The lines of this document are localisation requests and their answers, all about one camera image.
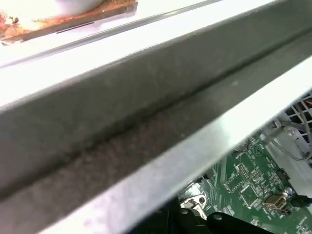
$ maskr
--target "port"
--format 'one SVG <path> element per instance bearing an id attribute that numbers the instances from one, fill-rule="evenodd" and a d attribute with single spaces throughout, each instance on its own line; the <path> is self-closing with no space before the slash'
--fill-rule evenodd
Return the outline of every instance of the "port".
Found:
<path id="1" fill-rule="evenodd" d="M 271 195 L 263 202 L 263 204 L 270 209 L 280 210 L 285 206 L 286 199 L 283 195 Z"/>

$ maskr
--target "electronic component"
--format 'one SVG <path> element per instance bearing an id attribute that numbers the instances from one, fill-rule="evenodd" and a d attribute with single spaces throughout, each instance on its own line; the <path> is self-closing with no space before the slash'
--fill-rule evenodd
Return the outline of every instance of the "electronic component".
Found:
<path id="1" fill-rule="evenodd" d="M 253 181 L 258 181 L 258 180 L 260 180 L 260 178 L 261 178 L 261 176 L 262 176 L 262 174 L 261 174 L 261 172 L 259 171 L 259 170 L 254 170 L 253 172 L 252 172 L 252 179 L 253 179 Z"/>
<path id="2" fill-rule="evenodd" d="M 251 209 L 251 207 L 257 202 L 258 196 L 251 185 L 248 185 L 240 192 L 240 196 L 243 199 L 246 206 Z"/>
<path id="3" fill-rule="evenodd" d="M 282 209 L 278 210 L 281 215 L 289 216 L 292 214 L 291 209 L 287 205 L 283 206 Z"/>
<path id="4" fill-rule="evenodd" d="M 237 166 L 237 169 L 241 172 L 241 174 L 243 175 L 243 177 L 245 177 L 245 179 L 249 179 L 249 174 L 246 170 L 246 168 L 244 167 L 244 164 L 241 163 Z"/>
<path id="5" fill-rule="evenodd" d="M 231 192 L 234 192 L 239 186 L 242 185 L 243 182 L 242 176 L 240 174 L 236 174 L 225 183 L 225 186 Z"/>
<path id="6" fill-rule="evenodd" d="M 282 207 L 285 206 L 285 204 L 286 204 L 285 197 L 283 195 L 275 195 L 275 194 L 270 195 L 263 202 L 263 205 L 274 210 L 280 210 Z"/>
<path id="7" fill-rule="evenodd" d="M 239 145 L 237 145 L 234 150 L 237 152 L 243 152 L 248 149 L 249 146 L 249 140 L 245 140 L 241 142 Z"/>
<path id="8" fill-rule="evenodd" d="M 289 175 L 285 172 L 283 168 L 277 169 L 276 174 L 282 182 L 286 182 L 290 179 Z"/>

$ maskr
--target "capacitor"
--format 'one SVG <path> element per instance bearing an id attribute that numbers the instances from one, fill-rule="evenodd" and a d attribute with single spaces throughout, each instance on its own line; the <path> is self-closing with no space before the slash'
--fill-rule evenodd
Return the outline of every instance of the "capacitor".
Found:
<path id="1" fill-rule="evenodd" d="M 294 190 L 290 187 L 286 187 L 284 189 L 284 192 L 288 195 L 288 196 L 292 196 L 294 194 Z"/>

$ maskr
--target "connector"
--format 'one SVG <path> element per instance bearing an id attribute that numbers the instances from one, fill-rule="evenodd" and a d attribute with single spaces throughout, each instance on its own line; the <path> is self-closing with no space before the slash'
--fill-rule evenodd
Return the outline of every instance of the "connector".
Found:
<path id="1" fill-rule="evenodd" d="M 312 204 L 312 198 L 295 194 L 291 199 L 291 205 L 294 207 L 307 207 Z"/>
<path id="2" fill-rule="evenodd" d="M 286 199 L 283 195 L 271 195 L 269 196 L 263 204 L 273 210 L 280 210 L 286 205 Z"/>

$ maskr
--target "wire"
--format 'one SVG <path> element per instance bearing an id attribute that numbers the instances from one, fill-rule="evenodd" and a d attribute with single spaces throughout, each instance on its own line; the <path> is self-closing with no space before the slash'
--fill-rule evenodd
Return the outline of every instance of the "wire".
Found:
<path id="1" fill-rule="evenodd" d="M 306 161 L 309 160 L 309 158 L 298 158 L 295 155 L 293 155 L 291 152 L 285 150 L 280 144 L 278 144 L 273 138 L 271 138 L 266 132 L 262 130 L 262 134 L 274 145 L 276 146 L 280 151 L 287 154 L 288 156 L 292 157 L 296 161 Z"/>
<path id="2" fill-rule="evenodd" d="M 309 139 L 309 144 L 310 144 L 310 151 L 306 154 L 305 157 L 303 158 L 298 158 L 295 155 L 293 155 L 292 153 L 290 153 L 289 151 L 285 150 L 280 144 L 278 144 L 273 138 L 271 138 L 266 132 L 264 132 L 262 130 L 262 134 L 274 145 L 276 146 L 280 151 L 282 151 L 283 153 L 287 154 L 288 156 L 292 157 L 294 160 L 302 162 L 302 161 L 307 161 L 312 157 L 312 133 L 311 133 L 311 129 L 309 127 L 308 121 L 306 116 L 304 115 L 302 109 L 300 108 L 300 106 L 298 104 L 294 105 L 296 107 L 296 109 L 298 110 L 298 112 L 300 113 L 300 116 L 303 120 L 304 123 L 304 130 L 305 132 L 308 134 L 308 139 Z M 295 124 L 295 123 L 289 123 L 289 122 L 284 122 L 284 124 L 288 124 L 291 125 L 294 128 L 297 128 L 300 130 L 302 129 L 302 125 L 301 124 Z"/>
<path id="3" fill-rule="evenodd" d="M 308 159 L 310 159 L 312 157 L 312 133 L 311 133 L 311 129 L 309 127 L 308 120 L 307 120 L 305 114 L 303 113 L 301 107 L 298 105 L 298 103 L 296 103 L 294 106 L 300 113 L 300 116 L 301 116 L 301 118 L 303 120 L 304 127 L 306 129 L 306 133 L 308 135 L 308 140 L 309 140 L 309 144 L 310 144 L 310 151 L 307 153 L 307 155 L 305 157 L 306 160 L 308 160 Z"/>
<path id="4" fill-rule="evenodd" d="M 281 121 L 281 125 L 283 127 L 292 127 L 292 128 L 297 129 L 297 130 L 300 130 L 300 131 L 302 131 L 304 133 L 307 133 L 306 128 L 302 124 L 299 124 L 299 123 L 294 123 L 294 122 L 290 122 L 290 121 Z"/>

